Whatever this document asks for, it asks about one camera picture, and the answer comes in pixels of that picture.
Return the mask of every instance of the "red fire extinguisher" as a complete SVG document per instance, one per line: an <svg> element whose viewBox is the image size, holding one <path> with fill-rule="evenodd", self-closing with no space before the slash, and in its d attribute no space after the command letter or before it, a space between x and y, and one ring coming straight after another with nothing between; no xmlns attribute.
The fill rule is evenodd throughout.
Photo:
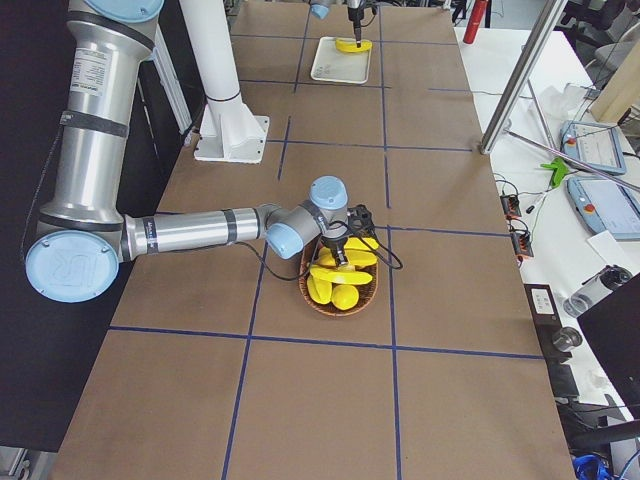
<svg viewBox="0 0 640 480"><path fill-rule="evenodd" d="M478 27L480 26L484 12L487 10L488 3L489 0L476 0L473 4L471 17L469 17L469 23L467 24L467 29L464 32L464 38L462 40L464 43L471 44L476 39L476 33L478 32Z"/></svg>

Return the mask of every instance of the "blue joint cap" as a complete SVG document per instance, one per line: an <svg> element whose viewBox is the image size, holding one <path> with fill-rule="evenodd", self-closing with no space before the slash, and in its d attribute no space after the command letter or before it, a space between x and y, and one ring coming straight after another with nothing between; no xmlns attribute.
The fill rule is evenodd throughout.
<svg viewBox="0 0 640 480"><path fill-rule="evenodd" d="M325 176L311 184L309 198L324 210L339 210L347 205L347 189L338 177Z"/></svg>
<svg viewBox="0 0 640 480"><path fill-rule="evenodd" d="M311 14L319 18L320 20L324 20L326 16L329 14L329 7L325 7L324 5L311 5Z"/></svg>
<svg viewBox="0 0 640 480"><path fill-rule="evenodd" d="M33 288L65 303L97 297L113 283L118 268L118 255L106 240L77 230L42 237L26 258L27 277Z"/></svg>
<svg viewBox="0 0 640 480"><path fill-rule="evenodd" d="M300 234L286 223L275 223L269 227L267 243L280 258L285 260L301 252L304 248Z"/></svg>
<svg viewBox="0 0 640 480"><path fill-rule="evenodd" d="M142 23L162 10L164 0L84 0L96 12L120 23Z"/></svg>

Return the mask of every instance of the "brown table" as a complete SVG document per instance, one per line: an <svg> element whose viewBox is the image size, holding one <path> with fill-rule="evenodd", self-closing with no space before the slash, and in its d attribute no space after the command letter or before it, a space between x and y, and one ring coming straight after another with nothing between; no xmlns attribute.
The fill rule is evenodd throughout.
<svg viewBox="0 0 640 480"><path fill-rule="evenodd" d="M239 246L140 258L51 478L573 477L450 14L382 8L368 83L311 80L319 37L349 30L341 7L245 4L264 159L185 149L159 210L293 207L337 175L405 268L332 319Z"/></svg>

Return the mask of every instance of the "white table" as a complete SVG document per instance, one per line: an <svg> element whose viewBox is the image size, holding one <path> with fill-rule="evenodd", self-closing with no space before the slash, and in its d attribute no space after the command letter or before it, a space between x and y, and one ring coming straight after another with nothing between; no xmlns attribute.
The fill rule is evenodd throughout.
<svg viewBox="0 0 640 480"><path fill-rule="evenodd" d="M504 91L529 32L480 29L472 45L462 42L464 29L457 28L456 35L469 84L474 92L480 124L484 131L500 99L499 95L488 93ZM582 87L588 87L592 83L560 32L553 32L551 35L530 80L543 110L547 107L547 112L551 104L545 102L545 90L549 87L562 92L568 83ZM522 96L530 96L527 87L522 92ZM562 122L573 119L574 115L572 113L563 118L548 114L545 116L552 133L558 137L556 138L558 142ZM592 121L592 118L587 113L583 120ZM540 143L547 143L531 99L518 100L511 115L511 121L511 129L514 132ZM626 139L623 141L623 151L633 151ZM548 188L551 171L541 168L540 164L549 163L551 160L553 160L551 154L506 135L498 140L491 152L493 171L513 182L520 192L542 192ZM639 184L640 162L630 157L626 160L628 172L623 178ZM501 191L502 185L499 184L498 189ZM505 193L513 193L513 189L507 185ZM520 196L522 218L530 229L536 224L537 216L532 245L535 257L524 261L520 269L522 280L524 283L550 285L560 311L562 324L579 330L576 319L564 312L562 301L607 263L618 263L634 274L638 273L640 242L617 242L622 247L622 258L607 257L605 261L587 243L587 239L592 234L578 218L564 185L550 192L542 207L538 206L530 215L524 213L536 199L537 195ZM572 354L573 358L568 364L572 368L580 392L580 401L607 405L605 399L607 394L617 404L623 404L586 343L573 350Z"/></svg>

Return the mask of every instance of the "green object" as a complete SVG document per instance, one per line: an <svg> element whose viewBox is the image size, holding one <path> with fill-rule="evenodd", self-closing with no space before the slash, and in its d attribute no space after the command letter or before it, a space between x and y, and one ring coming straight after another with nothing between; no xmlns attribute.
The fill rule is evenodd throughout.
<svg viewBox="0 0 640 480"><path fill-rule="evenodd" d="M551 175L551 188L557 188L562 183L564 177L569 173L569 167L564 163L560 157L556 157L555 160L551 163L542 163L540 164L542 168L548 168L549 170L553 170L553 175Z"/></svg>

